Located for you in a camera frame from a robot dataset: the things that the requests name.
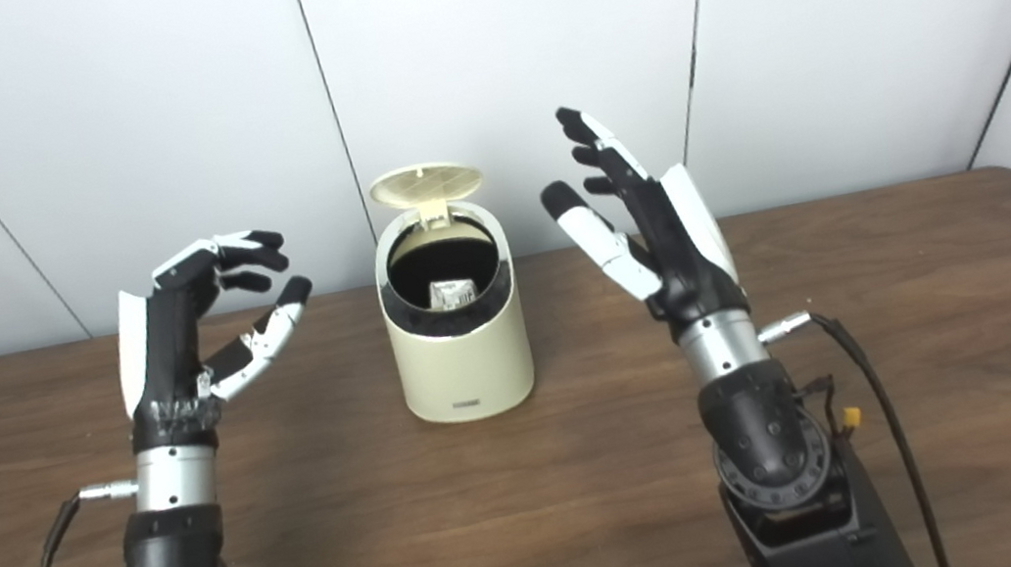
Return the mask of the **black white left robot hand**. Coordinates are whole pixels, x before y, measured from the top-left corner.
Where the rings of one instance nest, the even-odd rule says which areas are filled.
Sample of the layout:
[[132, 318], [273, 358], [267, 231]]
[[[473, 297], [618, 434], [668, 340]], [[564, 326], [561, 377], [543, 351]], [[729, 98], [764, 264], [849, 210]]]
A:
[[117, 339], [124, 410], [132, 451], [219, 445], [224, 405], [272, 366], [294, 335], [312, 295], [305, 276], [288, 278], [253, 327], [206, 358], [199, 323], [224, 291], [266, 292], [286, 271], [284, 239], [248, 230], [200, 239], [152, 270], [152, 292], [119, 292]]

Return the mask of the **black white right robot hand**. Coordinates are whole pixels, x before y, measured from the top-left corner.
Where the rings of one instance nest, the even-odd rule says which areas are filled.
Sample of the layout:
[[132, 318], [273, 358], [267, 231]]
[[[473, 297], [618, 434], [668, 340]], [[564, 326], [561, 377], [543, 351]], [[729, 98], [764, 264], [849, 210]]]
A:
[[644, 302], [675, 341], [712, 314], [750, 309], [723, 231], [682, 165], [651, 176], [589, 114], [563, 107], [555, 118], [575, 143], [571, 158], [598, 171], [583, 182], [585, 192], [620, 200], [638, 229], [634, 239], [616, 228], [566, 181], [546, 185], [547, 214], [603, 274]]

